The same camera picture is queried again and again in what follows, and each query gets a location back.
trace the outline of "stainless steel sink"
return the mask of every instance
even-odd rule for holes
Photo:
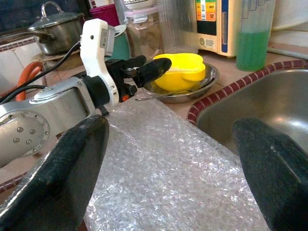
[[[286,133],[308,153],[308,70],[271,73],[205,108],[196,123],[237,154],[231,128],[244,116]]]

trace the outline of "stainless steel bowl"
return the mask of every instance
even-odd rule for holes
[[[205,64],[205,78],[193,86],[192,90],[195,89],[194,91],[182,94],[164,95],[158,99],[163,103],[186,103],[204,95],[218,79],[219,71],[217,68],[210,64]],[[168,91],[160,88],[154,81],[145,84],[143,90],[154,97],[168,93]]]

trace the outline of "sink rim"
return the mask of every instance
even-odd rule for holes
[[[308,69],[308,60],[290,60],[284,62],[273,63],[265,66],[263,69],[250,73],[243,78],[225,86],[222,89],[198,100],[189,109],[186,119],[193,125],[197,125],[197,119],[200,113],[209,106],[219,102],[220,100],[232,95],[240,89],[266,77],[268,74],[282,70]]]

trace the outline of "green liquid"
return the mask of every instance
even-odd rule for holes
[[[242,71],[257,71],[264,67],[270,31],[238,33],[236,67]]]

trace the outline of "black cable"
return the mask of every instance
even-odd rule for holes
[[[15,92],[16,90],[19,90],[27,85],[29,85],[30,83],[33,83],[35,80],[43,77],[44,75],[48,74],[49,72],[57,69],[59,66],[61,66],[66,60],[67,58],[78,48],[80,47],[80,41],[78,41],[74,46],[71,47],[71,49],[69,49],[69,51],[66,53],[66,55],[52,68],[50,68],[49,70],[46,70],[40,74],[38,74],[37,76],[35,76],[33,79],[23,83],[22,85],[20,85],[18,88],[16,88],[15,90],[9,92],[8,94],[6,94],[5,96],[0,98],[0,103],[3,102],[10,94],[12,94],[13,92]]]
[[[46,86],[43,86],[43,85],[29,85],[29,86],[24,86],[22,88],[16,89],[11,94],[9,94],[2,102],[0,102],[0,104],[7,103],[7,102],[11,101],[16,95],[18,95],[19,93],[21,93],[25,90],[44,89],[45,87]]]

